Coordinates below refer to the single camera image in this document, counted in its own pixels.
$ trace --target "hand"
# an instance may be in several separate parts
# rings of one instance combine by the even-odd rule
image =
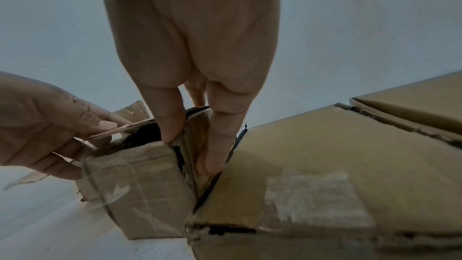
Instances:
[[[213,110],[201,174],[220,172],[277,45],[280,0],[104,0],[119,58],[171,142],[185,121],[178,86]]]
[[[0,72],[0,166],[78,180],[80,168],[63,157],[79,160],[92,148],[75,137],[128,123],[60,88]]]

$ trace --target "cardboard box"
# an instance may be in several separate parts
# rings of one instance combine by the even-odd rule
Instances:
[[[153,119],[93,139],[133,132],[83,161],[93,191],[128,239],[184,237],[184,222],[205,190],[195,161],[209,128],[211,111],[186,112],[183,133],[171,144],[161,142]]]
[[[125,118],[132,123],[137,123],[150,118],[148,110],[142,101],[136,101],[130,106],[115,111],[114,114]],[[76,185],[80,195],[82,195],[82,202],[98,200],[100,198],[86,177],[76,181]]]
[[[198,260],[462,259],[462,73],[249,129],[186,224]]]

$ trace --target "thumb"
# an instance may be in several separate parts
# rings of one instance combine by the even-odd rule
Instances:
[[[74,96],[56,99],[47,111],[42,112],[46,113],[45,118],[49,122],[85,135],[106,132],[129,123]]]

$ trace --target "white floor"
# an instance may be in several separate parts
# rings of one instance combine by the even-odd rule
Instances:
[[[0,70],[117,110],[139,99],[102,0],[0,0]],[[462,70],[460,0],[282,0],[278,51],[249,126]],[[191,100],[185,96],[185,105]],[[0,169],[0,190],[26,174]],[[130,242],[70,182],[0,192],[2,260],[192,259],[184,240]]]

